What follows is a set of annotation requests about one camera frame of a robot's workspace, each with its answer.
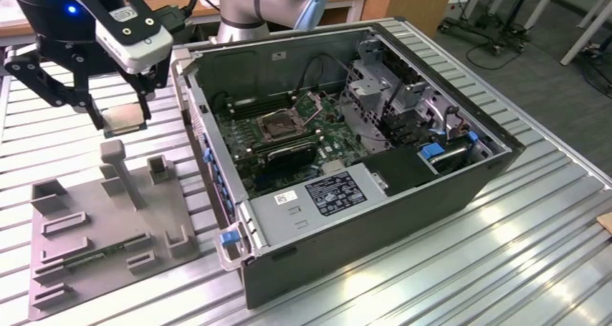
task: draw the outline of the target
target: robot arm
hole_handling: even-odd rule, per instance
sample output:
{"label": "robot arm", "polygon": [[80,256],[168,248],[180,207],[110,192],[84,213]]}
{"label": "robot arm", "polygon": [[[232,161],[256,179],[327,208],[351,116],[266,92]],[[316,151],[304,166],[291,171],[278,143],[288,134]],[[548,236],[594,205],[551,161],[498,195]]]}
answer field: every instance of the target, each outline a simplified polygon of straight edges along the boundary
{"label": "robot arm", "polygon": [[[36,43],[7,48],[7,71],[51,106],[71,105],[76,112],[87,112],[107,136],[143,128],[151,119],[147,101],[168,80],[171,32],[184,28],[191,10],[168,6],[152,11],[143,0],[18,2],[36,33]],[[74,86],[47,74],[40,67],[43,59],[72,72]],[[98,110],[90,77],[112,72],[119,72],[138,91],[140,107]]]}
{"label": "robot arm", "polygon": [[222,0],[218,43],[259,39],[270,35],[267,21],[292,29],[312,30],[327,0]]}
{"label": "robot arm", "polygon": [[[198,0],[186,8],[152,11],[143,0],[18,0],[36,33],[36,43],[10,47],[7,71],[54,107],[87,112],[106,135],[143,129],[151,119],[147,101],[167,85],[172,36],[184,28]],[[308,30],[319,23],[327,0],[222,0],[218,42],[270,35],[266,21]],[[74,74],[74,86],[40,67],[54,61]],[[138,93],[140,107],[98,110],[90,77],[119,72]]]}

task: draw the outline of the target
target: blue latch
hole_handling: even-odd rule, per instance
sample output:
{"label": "blue latch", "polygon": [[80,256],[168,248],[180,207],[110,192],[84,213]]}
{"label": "blue latch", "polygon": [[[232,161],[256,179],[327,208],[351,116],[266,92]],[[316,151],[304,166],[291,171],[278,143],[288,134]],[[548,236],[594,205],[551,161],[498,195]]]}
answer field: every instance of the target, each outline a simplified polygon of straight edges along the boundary
{"label": "blue latch", "polygon": [[210,163],[212,161],[211,148],[204,149],[204,162]]}
{"label": "blue latch", "polygon": [[422,149],[422,155],[427,160],[430,160],[435,156],[439,156],[440,154],[443,154],[443,152],[444,148],[440,146],[439,143],[426,145]]}
{"label": "blue latch", "polygon": [[227,231],[222,233],[222,246],[234,245],[240,242],[239,231]]}
{"label": "blue latch", "polygon": [[479,140],[479,134],[476,134],[474,131],[471,131],[468,133],[468,138],[470,138],[471,142],[474,143],[474,142],[476,142]]}

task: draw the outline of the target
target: warning label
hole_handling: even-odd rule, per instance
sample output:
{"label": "warning label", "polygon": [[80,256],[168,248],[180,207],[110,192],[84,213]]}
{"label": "warning label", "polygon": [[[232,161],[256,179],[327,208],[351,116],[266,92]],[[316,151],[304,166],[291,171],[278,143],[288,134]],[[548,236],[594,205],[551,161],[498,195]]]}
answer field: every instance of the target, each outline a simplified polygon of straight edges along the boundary
{"label": "warning label", "polygon": [[348,172],[308,184],[306,190],[324,216],[334,215],[346,208],[367,201],[366,195]]}

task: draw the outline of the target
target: wooden desk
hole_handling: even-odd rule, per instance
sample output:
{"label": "wooden desk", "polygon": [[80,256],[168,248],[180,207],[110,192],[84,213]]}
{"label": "wooden desk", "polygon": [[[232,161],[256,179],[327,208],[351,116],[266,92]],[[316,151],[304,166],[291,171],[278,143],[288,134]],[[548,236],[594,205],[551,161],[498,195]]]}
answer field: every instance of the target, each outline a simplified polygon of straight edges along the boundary
{"label": "wooden desk", "polygon": [[[152,9],[159,9],[167,5],[186,6],[190,0],[144,0]],[[327,9],[348,8],[347,22],[359,21],[362,11],[364,10],[366,0],[330,0]],[[191,17],[194,24],[212,23],[220,21],[219,13],[215,9],[203,7],[198,2],[194,15]],[[15,25],[14,27],[0,27],[0,47],[15,44],[27,44],[34,42],[34,31],[30,24]]]}

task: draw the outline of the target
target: green circuit board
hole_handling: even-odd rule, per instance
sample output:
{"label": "green circuit board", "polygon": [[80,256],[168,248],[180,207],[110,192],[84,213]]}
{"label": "green circuit board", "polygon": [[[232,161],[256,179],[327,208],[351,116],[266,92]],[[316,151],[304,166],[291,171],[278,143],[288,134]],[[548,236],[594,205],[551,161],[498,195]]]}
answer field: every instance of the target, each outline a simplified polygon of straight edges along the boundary
{"label": "green circuit board", "polygon": [[[322,165],[326,163],[340,160],[348,167],[367,155],[366,147],[358,141],[335,108],[335,99],[322,97],[320,104],[323,109],[303,126],[304,133],[300,139],[280,141],[280,144],[267,141],[258,117],[234,120],[227,115],[218,116],[219,130],[251,198],[322,176]],[[296,114],[304,123],[318,110],[315,101],[300,96]],[[316,157],[312,163],[282,173],[264,173],[267,153],[300,143],[316,143]]]}

